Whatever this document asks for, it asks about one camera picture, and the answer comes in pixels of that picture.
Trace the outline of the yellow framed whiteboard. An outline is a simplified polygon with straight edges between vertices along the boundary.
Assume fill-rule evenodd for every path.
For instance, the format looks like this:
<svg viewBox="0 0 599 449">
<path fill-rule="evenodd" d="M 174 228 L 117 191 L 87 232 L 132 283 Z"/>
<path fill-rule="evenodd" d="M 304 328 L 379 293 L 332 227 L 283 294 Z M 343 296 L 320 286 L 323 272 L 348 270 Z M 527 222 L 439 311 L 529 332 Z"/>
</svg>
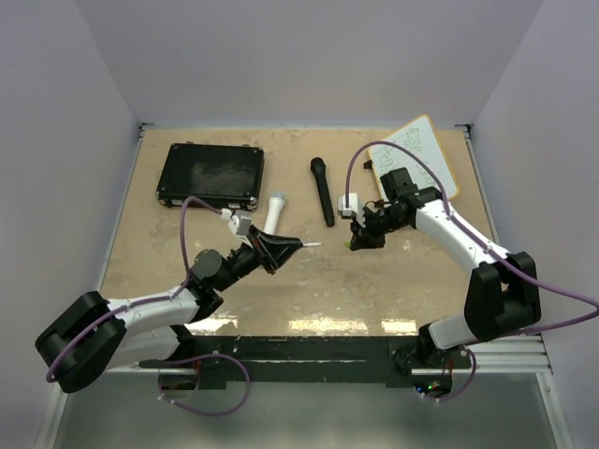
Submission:
<svg viewBox="0 0 599 449">
<path fill-rule="evenodd" d="M 443 184 L 449 199 L 453 199 L 460 193 L 460 188 L 455 181 L 450 164 L 428 115 L 424 114 L 415 118 L 384 138 L 384 141 L 402 146 L 420 159 Z M 406 168 L 412 182 L 420 189 L 431 186 L 438 187 L 433 177 L 418 162 L 393 147 L 388 145 L 372 146 L 368 149 L 368 155 L 372 162 L 372 170 L 379 191 L 385 201 L 387 201 L 387 194 L 380 178 L 395 169 Z"/>
</svg>

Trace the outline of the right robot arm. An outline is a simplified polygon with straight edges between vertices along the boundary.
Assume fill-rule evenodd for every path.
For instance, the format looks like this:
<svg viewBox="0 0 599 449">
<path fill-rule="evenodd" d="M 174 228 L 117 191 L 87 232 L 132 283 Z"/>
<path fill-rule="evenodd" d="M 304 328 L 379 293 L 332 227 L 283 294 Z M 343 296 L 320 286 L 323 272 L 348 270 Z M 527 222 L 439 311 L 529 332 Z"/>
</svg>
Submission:
<svg viewBox="0 0 599 449">
<path fill-rule="evenodd" d="M 387 234 L 410 226 L 433 238 L 467 273 L 462 312 L 422 326 L 412 355 L 439 367 L 463 344 L 487 342 L 537 323 L 541 318 L 536 265 L 525 253 L 511 253 L 467 222 L 447 203 L 443 190 L 418 187 L 407 169 L 382 176 L 386 199 L 374 209 L 354 193 L 338 199 L 351 222 L 352 251 L 384 247 Z"/>
</svg>

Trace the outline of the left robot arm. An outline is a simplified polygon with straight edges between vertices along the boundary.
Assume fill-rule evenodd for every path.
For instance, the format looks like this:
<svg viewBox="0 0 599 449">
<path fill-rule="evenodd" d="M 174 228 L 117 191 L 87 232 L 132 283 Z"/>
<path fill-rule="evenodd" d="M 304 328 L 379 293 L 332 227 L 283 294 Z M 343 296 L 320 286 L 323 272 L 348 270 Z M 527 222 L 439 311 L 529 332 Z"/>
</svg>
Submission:
<svg viewBox="0 0 599 449">
<path fill-rule="evenodd" d="M 238 249 L 227 256 L 201 251 L 183 283 L 164 293 L 131 299 L 106 299 L 97 291 L 81 295 L 35 341 L 48 367 L 47 382 L 75 393 L 105 371 L 136 362 L 187 365 L 194 344 L 185 325 L 210 317 L 234 283 L 258 268 L 275 273 L 303 246 L 298 238 L 250 226 Z"/>
</svg>

